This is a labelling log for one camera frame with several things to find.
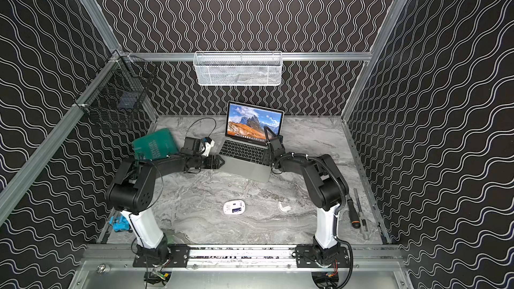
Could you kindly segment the silver laptop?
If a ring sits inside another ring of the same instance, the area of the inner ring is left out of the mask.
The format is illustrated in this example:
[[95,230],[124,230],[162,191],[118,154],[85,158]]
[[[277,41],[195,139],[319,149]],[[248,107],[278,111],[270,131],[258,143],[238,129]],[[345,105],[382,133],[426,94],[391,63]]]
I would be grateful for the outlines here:
[[220,171],[265,183],[271,175],[266,138],[281,132],[285,112],[230,101]]

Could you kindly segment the white wireless mouse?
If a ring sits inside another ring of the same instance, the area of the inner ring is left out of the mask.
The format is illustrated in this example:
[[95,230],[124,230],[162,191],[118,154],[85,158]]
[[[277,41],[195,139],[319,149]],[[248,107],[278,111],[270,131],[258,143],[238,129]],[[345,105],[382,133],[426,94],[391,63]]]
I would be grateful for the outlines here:
[[223,213],[225,215],[242,215],[246,211],[246,204],[243,200],[231,200],[224,204]]

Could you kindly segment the white mouse battery cover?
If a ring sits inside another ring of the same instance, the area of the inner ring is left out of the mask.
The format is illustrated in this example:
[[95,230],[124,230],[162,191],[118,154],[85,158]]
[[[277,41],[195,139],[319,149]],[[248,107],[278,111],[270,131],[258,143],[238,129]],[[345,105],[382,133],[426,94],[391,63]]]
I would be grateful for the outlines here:
[[278,202],[278,209],[280,211],[282,211],[283,213],[286,213],[286,212],[289,212],[290,210],[292,210],[291,206],[284,206],[281,201]]

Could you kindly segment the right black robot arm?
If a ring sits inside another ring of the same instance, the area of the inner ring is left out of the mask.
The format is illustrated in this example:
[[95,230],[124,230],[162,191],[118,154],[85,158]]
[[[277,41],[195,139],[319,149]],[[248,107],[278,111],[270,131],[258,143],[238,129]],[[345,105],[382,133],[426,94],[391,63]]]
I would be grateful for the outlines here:
[[341,248],[337,235],[339,212],[351,202],[346,180],[330,155],[287,152],[279,137],[266,141],[266,146],[272,169],[303,177],[309,198],[317,208],[313,258],[321,266],[329,265]]

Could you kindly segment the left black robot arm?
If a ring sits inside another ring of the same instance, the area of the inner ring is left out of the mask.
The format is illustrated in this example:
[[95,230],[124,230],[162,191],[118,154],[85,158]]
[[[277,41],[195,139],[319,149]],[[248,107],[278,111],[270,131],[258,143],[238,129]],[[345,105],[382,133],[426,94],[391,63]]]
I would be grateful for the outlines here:
[[127,219],[136,235],[135,266],[164,266],[172,259],[167,236],[158,226],[152,207],[155,181],[190,169],[220,169],[219,155],[170,155],[158,160],[124,159],[106,193],[106,201]]

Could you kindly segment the green plastic case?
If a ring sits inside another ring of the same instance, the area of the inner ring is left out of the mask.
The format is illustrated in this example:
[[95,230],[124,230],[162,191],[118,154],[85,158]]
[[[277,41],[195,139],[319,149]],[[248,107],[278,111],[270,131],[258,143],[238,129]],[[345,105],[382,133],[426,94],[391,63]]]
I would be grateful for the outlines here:
[[162,128],[132,142],[135,158],[138,160],[159,160],[179,153],[173,135],[168,128]]

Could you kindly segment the blue small object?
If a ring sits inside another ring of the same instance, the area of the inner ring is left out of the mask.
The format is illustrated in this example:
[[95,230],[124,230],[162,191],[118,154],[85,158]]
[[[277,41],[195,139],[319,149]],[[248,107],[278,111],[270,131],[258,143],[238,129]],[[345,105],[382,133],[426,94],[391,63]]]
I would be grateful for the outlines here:
[[111,217],[109,224],[112,226],[114,232],[130,231],[131,226],[128,220],[124,216]]

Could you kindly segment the black orange screwdriver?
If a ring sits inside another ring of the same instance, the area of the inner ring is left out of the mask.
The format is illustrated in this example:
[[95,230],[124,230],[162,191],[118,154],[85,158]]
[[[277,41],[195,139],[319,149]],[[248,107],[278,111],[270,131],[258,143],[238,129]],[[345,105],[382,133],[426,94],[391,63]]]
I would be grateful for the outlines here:
[[360,229],[361,222],[357,210],[355,209],[353,199],[350,195],[346,195],[346,202],[348,207],[348,214],[351,225],[354,229]]

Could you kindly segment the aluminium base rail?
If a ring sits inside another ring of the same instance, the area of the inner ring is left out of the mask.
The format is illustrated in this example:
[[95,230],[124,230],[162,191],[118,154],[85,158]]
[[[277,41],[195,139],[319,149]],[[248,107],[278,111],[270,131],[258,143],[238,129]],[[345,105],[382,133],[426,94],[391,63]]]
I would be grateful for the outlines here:
[[[397,246],[353,246],[352,254],[336,258],[338,271],[346,271],[348,259],[353,258],[353,269],[364,271],[397,271],[403,269],[402,254]],[[145,259],[138,258],[128,244],[89,246],[80,262],[87,271],[152,271]],[[286,245],[173,245],[171,260],[159,271],[186,272],[321,272],[333,271],[330,262],[315,262],[308,246]]]

